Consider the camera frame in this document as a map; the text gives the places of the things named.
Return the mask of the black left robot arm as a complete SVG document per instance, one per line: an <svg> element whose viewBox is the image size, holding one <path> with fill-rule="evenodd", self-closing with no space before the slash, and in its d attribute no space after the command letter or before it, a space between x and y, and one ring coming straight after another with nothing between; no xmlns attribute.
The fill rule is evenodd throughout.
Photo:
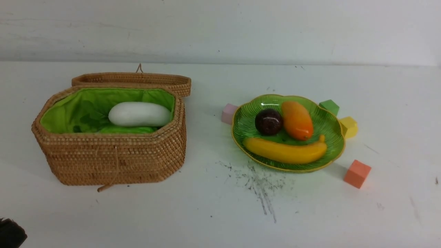
<svg viewBox="0 0 441 248"><path fill-rule="evenodd" d="M0 247L19 248L27 239L25 230L9 218L0 219Z"/></svg>

